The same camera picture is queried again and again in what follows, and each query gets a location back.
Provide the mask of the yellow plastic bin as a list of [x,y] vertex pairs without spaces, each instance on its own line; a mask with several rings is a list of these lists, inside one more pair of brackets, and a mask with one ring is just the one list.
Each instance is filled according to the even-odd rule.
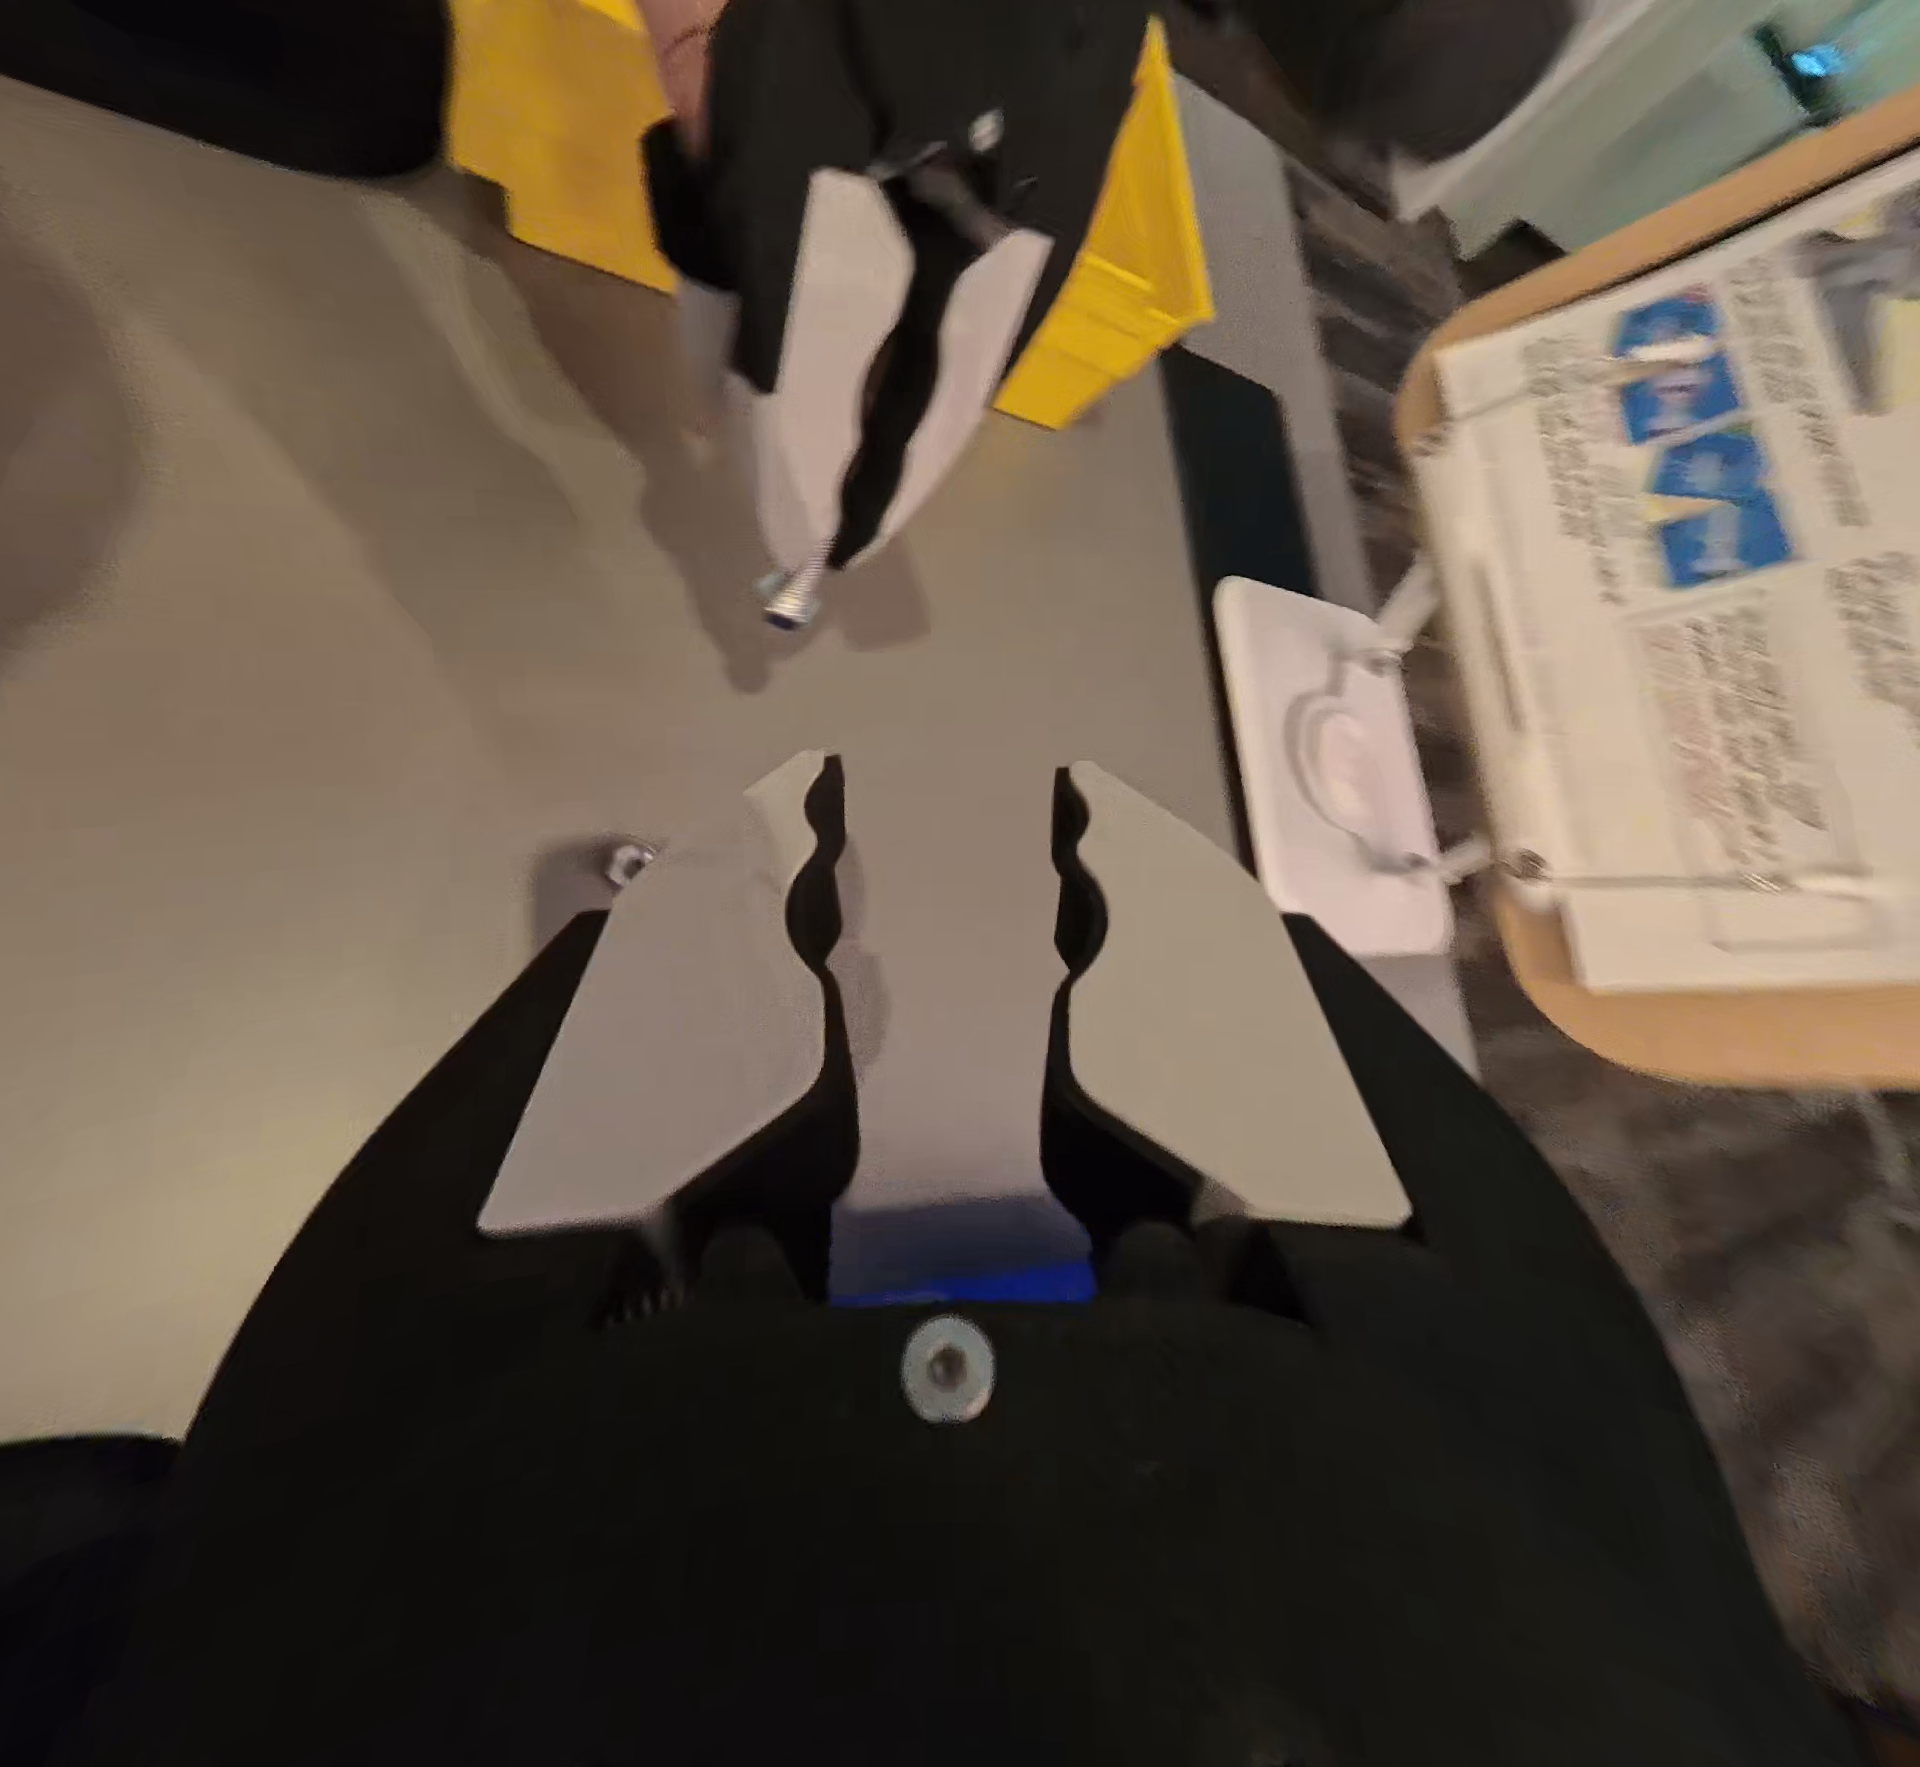
[[[663,114],[634,0],[453,0],[447,157],[498,188],[522,244],[673,292],[640,157]],[[995,409],[1065,429],[1213,317],[1164,25],[1152,17],[1087,239]]]

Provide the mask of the white stand base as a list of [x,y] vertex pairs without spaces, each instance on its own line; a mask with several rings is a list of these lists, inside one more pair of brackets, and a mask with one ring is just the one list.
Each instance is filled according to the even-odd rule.
[[1263,889],[1362,961],[1454,938],[1400,660],[1369,617],[1246,575],[1211,593]]

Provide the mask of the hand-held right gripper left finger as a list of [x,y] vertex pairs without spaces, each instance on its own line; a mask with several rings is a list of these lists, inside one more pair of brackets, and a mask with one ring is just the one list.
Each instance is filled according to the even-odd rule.
[[638,867],[479,1208],[483,1234],[642,1225],[852,1082],[830,970],[844,840],[842,760],[807,748]]

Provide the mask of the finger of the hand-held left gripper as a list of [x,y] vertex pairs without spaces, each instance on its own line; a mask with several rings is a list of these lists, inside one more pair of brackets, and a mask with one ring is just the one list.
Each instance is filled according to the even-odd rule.
[[829,554],[861,442],[869,368],[899,319],[914,253],[884,187],[809,182],[775,382],[751,395],[756,512],[769,556]]
[[848,570],[890,544],[925,507],[994,404],[1053,239],[1004,233],[952,281],[914,279],[873,411],[842,480],[830,565]]

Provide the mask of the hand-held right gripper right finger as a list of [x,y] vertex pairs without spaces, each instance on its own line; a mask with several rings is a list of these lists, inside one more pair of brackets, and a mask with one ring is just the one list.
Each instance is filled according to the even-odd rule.
[[1410,1200],[1293,934],[1225,848],[1094,763],[1055,783],[1068,1102],[1249,1220],[1397,1231]]

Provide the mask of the blue plastic bin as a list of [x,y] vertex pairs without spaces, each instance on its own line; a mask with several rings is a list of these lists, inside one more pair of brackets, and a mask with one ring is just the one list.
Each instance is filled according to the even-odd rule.
[[829,1298],[839,1307],[1083,1305],[1094,1294],[1089,1238],[1053,1196],[832,1211]]

